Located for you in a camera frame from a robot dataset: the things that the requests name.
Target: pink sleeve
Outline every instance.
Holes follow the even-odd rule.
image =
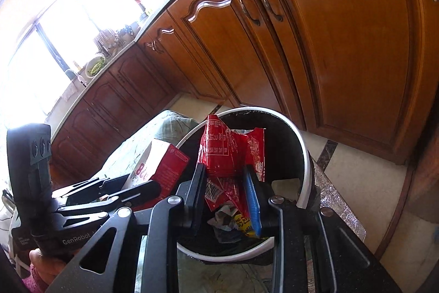
[[[23,279],[23,283],[31,293],[44,293],[47,287],[49,287],[38,275],[33,264],[30,265],[30,276]]]

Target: faucet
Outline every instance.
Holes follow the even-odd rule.
[[[87,82],[85,81],[84,77],[82,77],[80,74],[78,74],[76,71],[73,71],[72,69],[67,69],[66,71],[64,71],[65,74],[67,74],[67,72],[73,72],[73,74],[78,78],[79,82],[82,83],[82,85],[84,87],[87,87]]]

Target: barcode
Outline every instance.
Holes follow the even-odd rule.
[[[212,202],[216,202],[216,200],[218,199],[218,197],[223,193],[224,191],[216,186],[214,183],[212,183],[211,181],[208,181],[206,184],[206,194],[205,197],[207,199],[209,199]]]

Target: crumpled red wrapper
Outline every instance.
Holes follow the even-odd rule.
[[[201,137],[198,162],[209,176],[205,199],[211,211],[232,202],[249,217],[242,186],[242,169],[251,164],[260,181],[265,181],[264,129],[229,129],[217,115],[209,115]]]

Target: trash can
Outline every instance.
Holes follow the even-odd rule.
[[[284,115],[262,107],[241,107],[222,112],[218,117],[230,129],[265,128],[266,182],[299,178],[301,189],[297,206],[305,209],[315,196],[314,165],[297,127]],[[177,144],[190,157],[179,183],[191,180],[197,163],[201,136],[206,121],[191,130]],[[214,217],[204,205],[201,227],[195,238],[179,238],[177,248],[201,261],[212,263],[248,261],[267,252],[274,246],[274,237],[262,241],[248,238],[236,243],[219,243],[207,220]]]

